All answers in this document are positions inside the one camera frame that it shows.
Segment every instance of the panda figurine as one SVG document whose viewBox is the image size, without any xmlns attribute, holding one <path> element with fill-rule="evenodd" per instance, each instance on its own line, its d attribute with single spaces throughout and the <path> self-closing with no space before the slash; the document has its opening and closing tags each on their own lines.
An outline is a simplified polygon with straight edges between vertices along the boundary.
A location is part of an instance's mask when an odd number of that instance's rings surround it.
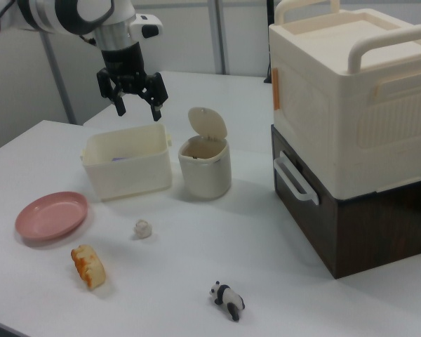
<svg viewBox="0 0 421 337">
<path fill-rule="evenodd" d="M 232 316 L 232 319 L 235 322 L 239 321 L 239 310 L 245 309 L 245 303 L 240 295 L 229 288 L 226 284 L 220 285 L 219 281 L 216 281 L 216 283 L 212 286 L 209 294 L 214 299 L 215 304 L 225 304 Z"/>
</svg>

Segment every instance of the bread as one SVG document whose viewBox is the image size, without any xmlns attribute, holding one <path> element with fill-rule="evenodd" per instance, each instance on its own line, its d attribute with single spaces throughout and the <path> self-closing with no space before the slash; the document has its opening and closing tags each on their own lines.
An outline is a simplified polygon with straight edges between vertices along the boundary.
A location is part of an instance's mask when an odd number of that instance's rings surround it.
<svg viewBox="0 0 421 337">
<path fill-rule="evenodd" d="M 82 244 L 73 249 L 70 255 L 79 276 L 87 283 L 89 289 L 94 289 L 105 282 L 105 268 L 91 246 Z"/>
</svg>

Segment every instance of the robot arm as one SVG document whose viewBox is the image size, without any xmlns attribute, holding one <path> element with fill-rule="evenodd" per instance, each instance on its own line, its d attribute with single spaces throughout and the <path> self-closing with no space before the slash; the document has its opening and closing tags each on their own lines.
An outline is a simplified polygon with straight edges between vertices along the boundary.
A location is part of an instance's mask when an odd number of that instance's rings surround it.
<svg viewBox="0 0 421 337">
<path fill-rule="evenodd" d="M 162 34 L 163 26 L 153 15 L 137 14 L 131 0 L 0 0 L 0 31 L 9 27 L 81 37 L 92 33 L 105 61 L 97 73 L 102 97 L 122 116 L 122 95 L 139 95 L 153 119 L 161 118 L 168 95 L 159 73 L 145 73 L 139 41 Z"/>
</svg>

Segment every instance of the white table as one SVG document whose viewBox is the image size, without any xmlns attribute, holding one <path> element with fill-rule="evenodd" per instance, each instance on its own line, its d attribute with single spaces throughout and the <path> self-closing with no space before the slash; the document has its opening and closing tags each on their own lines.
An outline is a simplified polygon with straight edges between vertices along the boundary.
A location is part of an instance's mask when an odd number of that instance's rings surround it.
<svg viewBox="0 0 421 337">
<path fill-rule="evenodd" d="M 184 191 L 172 151 L 171 189 L 102 203 L 79 161 L 98 132 L 45 121 L 0 149 L 0 325 L 31 337 L 421 336 L 421 255 L 334 280 L 275 195 L 270 153 L 232 147 L 233 185 L 214 201 Z M 85 223 L 21 240 L 20 210 L 62 190 L 87 197 Z M 154 226 L 146 240 L 133 237 L 139 218 Z M 69 256 L 80 244 L 107 270 L 94 291 Z M 245 300 L 237 324 L 210 300 L 217 280 Z"/>
</svg>

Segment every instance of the box lid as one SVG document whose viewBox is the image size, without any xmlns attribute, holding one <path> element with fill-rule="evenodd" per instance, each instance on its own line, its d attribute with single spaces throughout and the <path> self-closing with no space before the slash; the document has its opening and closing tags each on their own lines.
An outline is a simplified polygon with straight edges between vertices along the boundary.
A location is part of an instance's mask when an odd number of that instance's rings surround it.
<svg viewBox="0 0 421 337">
<path fill-rule="evenodd" d="M 225 121 L 212 109 L 193 107 L 189 110 L 189 121 L 200 136 L 214 140 L 222 140 L 227 136 Z"/>
<path fill-rule="evenodd" d="M 349 63 L 354 54 L 362 68 L 421 57 L 421 25 L 374 10 L 340 11 L 272 27 L 338 74 L 353 73 Z"/>
</svg>

